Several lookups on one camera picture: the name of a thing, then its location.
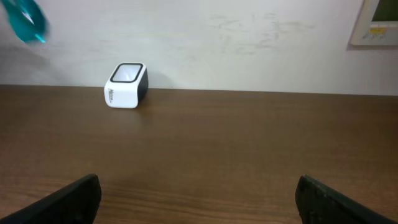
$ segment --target display screen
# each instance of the display screen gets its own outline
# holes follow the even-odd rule
[[[398,0],[380,0],[372,21],[398,21]]]

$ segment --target wood grain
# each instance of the wood grain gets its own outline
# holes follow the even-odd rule
[[[308,174],[398,221],[398,98],[0,86],[0,217],[95,173],[95,223],[300,223]]]

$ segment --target yellow button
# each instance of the yellow button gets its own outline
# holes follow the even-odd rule
[[[370,34],[385,34],[387,31],[387,28],[370,28],[369,33]]]

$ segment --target black frame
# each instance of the black frame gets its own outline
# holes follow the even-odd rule
[[[120,66],[122,66],[122,65],[140,65],[138,73],[137,73],[136,77],[133,79],[133,81],[113,81],[113,77],[115,76],[116,72],[118,72]],[[133,82],[137,81],[137,78],[138,78],[139,74],[141,73],[142,68],[144,68],[144,65],[142,63],[121,63],[120,65],[118,65],[116,67],[115,71],[113,72],[113,74],[111,76],[111,82],[113,82],[113,83],[133,83]]]

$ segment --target teal plastic handle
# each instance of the teal plastic handle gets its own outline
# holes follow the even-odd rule
[[[33,0],[1,0],[15,34],[25,43],[45,42],[47,20]]]

